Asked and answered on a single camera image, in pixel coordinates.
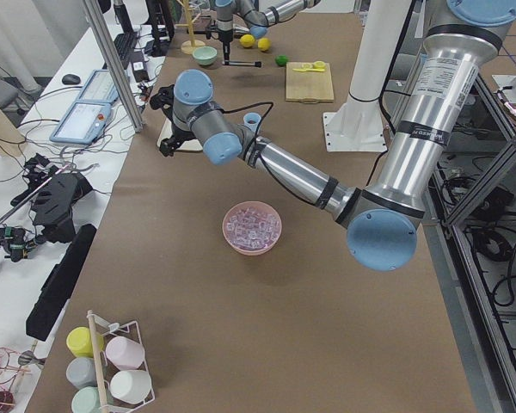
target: computer mouse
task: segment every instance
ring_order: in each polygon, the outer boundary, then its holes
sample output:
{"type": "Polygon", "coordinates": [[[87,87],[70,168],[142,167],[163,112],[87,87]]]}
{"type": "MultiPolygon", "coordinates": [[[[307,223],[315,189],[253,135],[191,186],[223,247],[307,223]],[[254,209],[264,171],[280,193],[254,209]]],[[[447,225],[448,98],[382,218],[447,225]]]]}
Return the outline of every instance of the computer mouse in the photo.
{"type": "Polygon", "coordinates": [[[73,74],[73,73],[67,73],[65,76],[61,78],[62,84],[79,84],[80,83],[80,77],[73,74]]]}

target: small bowl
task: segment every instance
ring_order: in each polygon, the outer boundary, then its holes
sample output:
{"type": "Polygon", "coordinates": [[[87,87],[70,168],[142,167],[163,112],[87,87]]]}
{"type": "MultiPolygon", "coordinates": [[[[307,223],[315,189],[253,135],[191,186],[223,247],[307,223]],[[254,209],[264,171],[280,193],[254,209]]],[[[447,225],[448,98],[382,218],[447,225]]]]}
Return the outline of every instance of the small bowl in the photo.
{"type": "Polygon", "coordinates": [[[232,207],[224,217],[222,230],[227,243],[245,256],[258,256],[272,249],[281,235],[281,217],[258,200],[232,207]]]}
{"type": "Polygon", "coordinates": [[[210,46],[202,46],[193,50],[193,59],[201,65],[208,66],[216,61],[218,50],[210,46]]]}

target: white table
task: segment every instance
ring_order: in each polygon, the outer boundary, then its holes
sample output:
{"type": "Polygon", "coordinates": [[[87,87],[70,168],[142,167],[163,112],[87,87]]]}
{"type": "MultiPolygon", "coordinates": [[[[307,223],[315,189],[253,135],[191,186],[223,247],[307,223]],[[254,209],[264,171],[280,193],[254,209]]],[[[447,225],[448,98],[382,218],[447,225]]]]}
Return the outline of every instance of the white table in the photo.
{"type": "MultiPolygon", "coordinates": [[[[109,30],[112,36],[115,36],[120,32],[120,27],[110,26],[109,30]]],[[[148,40],[152,39],[147,35],[151,32],[150,30],[149,27],[142,28],[137,47],[143,47],[148,40]]],[[[150,81],[147,84],[153,83],[163,61],[164,58],[149,59],[147,70],[150,81]]],[[[80,89],[66,89],[50,95],[47,94],[65,88],[65,85],[61,83],[63,75],[67,73],[77,74],[82,79],[81,85],[84,85],[92,70],[101,69],[102,65],[103,57],[99,52],[95,37],[89,29],[42,92],[43,97],[28,112],[24,122],[42,118],[61,119],[66,109],[77,97],[80,89]]],[[[133,74],[131,71],[129,72],[132,91],[139,92],[133,74]]],[[[42,121],[41,123],[30,122],[19,128],[19,131],[23,135],[27,134],[28,139],[30,139],[24,151],[26,159],[38,152],[53,161],[60,161],[57,155],[63,145],[51,145],[48,140],[56,125],[57,122],[42,121]]],[[[83,174],[92,187],[100,191],[100,193],[92,191],[73,207],[73,222],[77,230],[80,226],[88,223],[95,227],[99,226],[109,201],[108,193],[113,190],[114,182],[124,163],[126,152],[130,148],[132,136],[133,128],[126,116],[126,111],[120,102],[116,102],[112,119],[107,124],[105,139],[95,145],[95,149],[103,149],[104,151],[84,152],[74,157],[74,163],[80,170],[85,170],[94,165],[93,168],[84,171],[83,174]]],[[[17,174],[21,170],[25,158],[0,157],[0,180],[17,174]]],[[[0,182],[0,216],[11,208],[10,200],[26,188],[27,185],[21,176],[7,182],[0,182]]],[[[33,230],[28,214],[29,204],[23,206],[7,219],[6,224],[10,226],[20,225],[28,230],[33,230]]],[[[45,243],[30,252],[27,260],[20,262],[5,259],[4,252],[0,251],[0,347],[10,348],[18,352],[34,348],[37,357],[47,356],[55,337],[55,330],[62,316],[59,317],[46,342],[37,342],[32,337],[27,336],[25,334],[25,321],[40,295],[43,283],[52,271],[53,266],[61,261],[68,246],[69,244],[64,243],[45,243]]],[[[16,366],[16,362],[15,356],[11,364],[16,366]]],[[[13,390],[16,406],[14,412],[25,410],[40,376],[40,370],[36,366],[29,366],[28,370],[29,373],[15,381],[13,390]]]]}

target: yellow cup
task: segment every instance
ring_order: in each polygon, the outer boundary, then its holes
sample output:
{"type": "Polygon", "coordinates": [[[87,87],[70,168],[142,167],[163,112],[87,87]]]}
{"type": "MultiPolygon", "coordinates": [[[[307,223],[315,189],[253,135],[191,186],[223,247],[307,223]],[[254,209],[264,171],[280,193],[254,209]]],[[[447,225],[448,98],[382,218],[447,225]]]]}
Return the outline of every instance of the yellow cup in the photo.
{"type": "MultiPolygon", "coordinates": [[[[97,335],[97,341],[100,346],[100,351],[103,351],[105,342],[103,336],[97,335]]],[[[67,336],[67,348],[73,353],[75,357],[94,357],[92,350],[92,340],[89,335],[88,327],[76,327],[67,336]]]]}

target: gray cup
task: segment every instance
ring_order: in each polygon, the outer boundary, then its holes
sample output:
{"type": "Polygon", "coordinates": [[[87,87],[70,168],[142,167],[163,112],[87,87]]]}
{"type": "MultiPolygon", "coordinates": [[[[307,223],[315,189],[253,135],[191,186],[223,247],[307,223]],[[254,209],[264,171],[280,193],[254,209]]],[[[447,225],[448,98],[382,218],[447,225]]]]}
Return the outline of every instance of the gray cup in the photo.
{"type": "Polygon", "coordinates": [[[69,363],[66,375],[72,385],[79,390],[84,387],[97,386],[94,359],[90,359],[89,357],[77,357],[69,363]]]}

